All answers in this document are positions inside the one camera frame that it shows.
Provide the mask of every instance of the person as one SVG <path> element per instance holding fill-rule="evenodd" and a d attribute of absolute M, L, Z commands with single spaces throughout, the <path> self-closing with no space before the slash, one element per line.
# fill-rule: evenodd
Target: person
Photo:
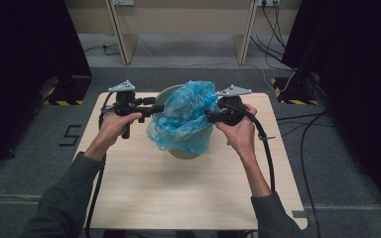
<path fill-rule="evenodd" d="M 246 105 L 249 112 L 256 109 Z M 92 184 L 106 151 L 116 143 L 127 124 L 141 118 L 141 113 L 124 117 L 108 112 L 100 131 L 85 152 L 79 152 L 67 172 L 49 187 L 39 201 L 36 214 L 28 221 L 20 237 L 78 237 L 85 221 Z M 234 127 L 215 124 L 239 156 L 252 192 L 251 201 L 258 219 L 260 237 L 303 237 L 299 226 L 290 218 L 277 192 L 271 191 L 259 169 L 255 155 L 253 123 L 244 117 Z"/>

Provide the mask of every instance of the blue plastic bag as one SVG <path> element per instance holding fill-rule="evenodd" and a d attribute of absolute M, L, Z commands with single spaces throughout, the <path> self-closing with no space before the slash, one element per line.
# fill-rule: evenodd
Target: blue plastic bag
<path fill-rule="evenodd" d="M 166 99 L 164 112 L 153 115 L 147 136 L 162 151 L 203 154 L 213 130 L 204 110 L 218 110 L 217 100 L 214 83 L 189 81 Z"/>

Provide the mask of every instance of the person's right hand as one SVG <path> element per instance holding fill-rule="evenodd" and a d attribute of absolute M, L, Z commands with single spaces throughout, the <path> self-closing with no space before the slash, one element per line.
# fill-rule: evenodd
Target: person's right hand
<path fill-rule="evenodd" d="M 253 115 L 256 108 L 250 104 L 245 104 L 247 110 Z M 231 146 L 241 159 L 255 156 L 255 125 L 246 116 L 235 126 L 228 126 L 223 122 L 216 122 L 216 128 L 221 130 L 227 138 L 227 145 Z"/>

